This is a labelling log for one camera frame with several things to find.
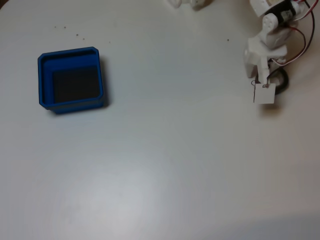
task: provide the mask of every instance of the blue plastic bin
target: blue plastic bin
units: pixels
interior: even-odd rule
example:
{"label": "blue plastic bin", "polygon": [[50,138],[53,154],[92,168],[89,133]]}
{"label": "blue plastic bin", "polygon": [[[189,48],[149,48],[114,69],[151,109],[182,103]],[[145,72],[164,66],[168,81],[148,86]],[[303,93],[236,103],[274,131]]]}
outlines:
{"label": "blue plastic bin", "polygon": [[38,80],[40,105],[56,114],[104,105],[99,51],[94,47],[42,54]]}

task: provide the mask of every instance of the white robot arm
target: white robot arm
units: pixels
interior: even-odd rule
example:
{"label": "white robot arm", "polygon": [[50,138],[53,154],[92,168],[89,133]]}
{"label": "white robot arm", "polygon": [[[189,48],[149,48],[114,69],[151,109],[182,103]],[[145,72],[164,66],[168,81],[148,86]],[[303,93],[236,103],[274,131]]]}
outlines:
{"label": "white robot arm", "polygon": [[303,11],[304,5],[294,0],[250,0],[250,4],[258,17],[264,17],[261,32],[248,39],[244,50],[245,69],[249,78],[258,74],[254,102],[273,104],[276,84],[268,79],[268,61],[284,60],[287,55],[286,43],[292,33],[292,28],[285,26],[285,23],[293,21]]}

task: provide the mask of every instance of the black bottom of bin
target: black bottom of bin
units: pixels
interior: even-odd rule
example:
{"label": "black bottom of bin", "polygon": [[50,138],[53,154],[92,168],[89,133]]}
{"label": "black bottom of bin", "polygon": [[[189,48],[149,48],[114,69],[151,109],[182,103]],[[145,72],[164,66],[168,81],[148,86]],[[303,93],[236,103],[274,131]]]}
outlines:
{"label": "black bottom of bin", "polygon": [[52,79],[55,104],[96,98],[100,94],[96,66],[55,71]]}

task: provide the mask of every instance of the red wire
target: red wire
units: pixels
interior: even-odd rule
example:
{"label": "red wire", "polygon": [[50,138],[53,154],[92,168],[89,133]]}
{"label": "red wire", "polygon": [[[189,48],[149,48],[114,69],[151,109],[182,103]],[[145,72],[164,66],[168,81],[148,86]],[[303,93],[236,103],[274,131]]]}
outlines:
{"label": "red wire", "polygon": [[288,61],[286,61],[285,63],[280,63],[277,62],[276,60],[272,59],[276,64],[280,65],[280,66],[285,66],[288,65],[289,63],[293,62],[294,60],[298,59],[305,51],[306,47],[307,47],[307,40],[306,40],[306,36],[304,35],[304,33],[302,31],[300,31],[298,28],[290,26],[289,27],[291,30],[296,31],[298,33],[300,33],[303,36],[303,41],[304,41],[304,47],[303,49],[297,54],[295,55],[293,58],[289,59]]}

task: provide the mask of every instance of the white tabletop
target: white tabletop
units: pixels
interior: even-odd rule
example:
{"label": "white tabletop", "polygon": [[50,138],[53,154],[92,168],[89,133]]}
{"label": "white tabletop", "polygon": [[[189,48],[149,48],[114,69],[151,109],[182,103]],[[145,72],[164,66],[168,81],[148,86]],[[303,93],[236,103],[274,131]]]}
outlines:
{"label": "white tabletop", "polygon": [[[308,36],[310,25],[300,25]],[[0,239],[318,240],[320,30],[287,68],[290,88],[261,107],[242,61],[260,28],[248,0],[200,11],[10,0],[0,10]],[[41,107],[37,58],[91,46],[110,106]]]}

